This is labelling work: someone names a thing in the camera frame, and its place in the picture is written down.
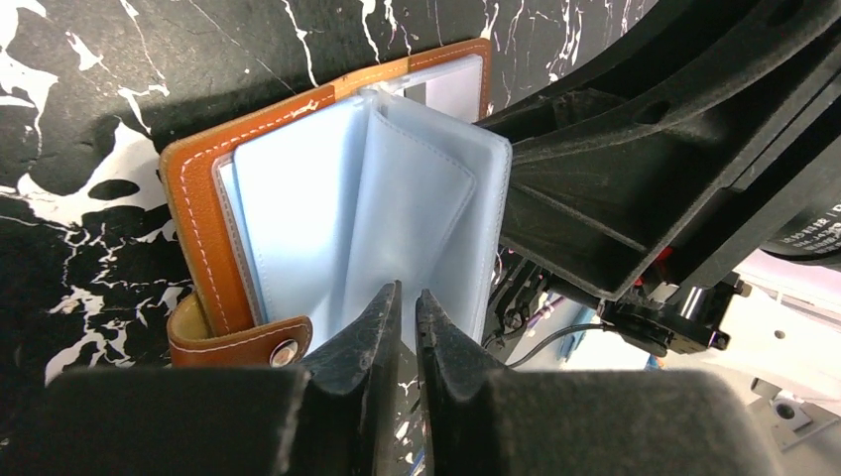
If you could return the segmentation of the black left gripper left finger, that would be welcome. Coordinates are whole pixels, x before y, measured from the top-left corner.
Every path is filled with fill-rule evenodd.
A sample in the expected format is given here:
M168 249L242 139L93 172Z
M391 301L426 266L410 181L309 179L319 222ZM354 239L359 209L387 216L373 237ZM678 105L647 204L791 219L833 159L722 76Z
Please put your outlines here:
M84 370L54 379L5 475L385 475L402 288L300 363Z

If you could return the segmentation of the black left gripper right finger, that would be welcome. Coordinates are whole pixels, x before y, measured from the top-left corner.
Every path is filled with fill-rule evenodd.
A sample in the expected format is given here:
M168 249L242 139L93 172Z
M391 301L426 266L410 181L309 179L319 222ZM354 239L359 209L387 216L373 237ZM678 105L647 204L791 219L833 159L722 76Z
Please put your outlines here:
M430 475L779 475L731 388L703 371L519 372L416 304Z

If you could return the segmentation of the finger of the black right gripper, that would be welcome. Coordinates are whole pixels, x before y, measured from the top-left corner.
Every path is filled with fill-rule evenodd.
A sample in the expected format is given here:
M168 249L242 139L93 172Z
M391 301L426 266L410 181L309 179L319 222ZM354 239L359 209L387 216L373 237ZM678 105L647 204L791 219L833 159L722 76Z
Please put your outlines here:
M837 1L660 1L596 58L480 124L537 145L657 130L730 98L839 18Z

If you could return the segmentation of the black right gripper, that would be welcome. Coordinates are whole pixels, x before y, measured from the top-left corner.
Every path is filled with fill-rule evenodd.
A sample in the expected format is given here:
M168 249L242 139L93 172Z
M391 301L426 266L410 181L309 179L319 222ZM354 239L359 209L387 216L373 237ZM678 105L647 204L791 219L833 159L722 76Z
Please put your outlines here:
M513 143L504 242L662 356L724 350L756 253L840 268L840 18L730 98L588 140Z

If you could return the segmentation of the orange leather card holder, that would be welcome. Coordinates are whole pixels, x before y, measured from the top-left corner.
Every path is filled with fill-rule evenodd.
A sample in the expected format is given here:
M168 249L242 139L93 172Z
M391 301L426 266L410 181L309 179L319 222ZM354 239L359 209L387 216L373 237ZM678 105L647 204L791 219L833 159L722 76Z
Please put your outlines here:
M512 166L510 142L479 126L490 70L490 42L463 41L168 145L195 285L168 319L173 364L288 364L394 281L406 345L423 291L479 341Z

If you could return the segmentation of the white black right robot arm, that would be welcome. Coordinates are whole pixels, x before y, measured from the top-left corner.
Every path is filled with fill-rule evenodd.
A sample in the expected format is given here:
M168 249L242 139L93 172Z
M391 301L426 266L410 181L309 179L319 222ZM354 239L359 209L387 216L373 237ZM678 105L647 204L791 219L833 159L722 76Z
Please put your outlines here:
M840 182L840 5L660 1L596 59L482 121L514 147L503 242L633 343L838 399L833 328L751 290L755 250Z

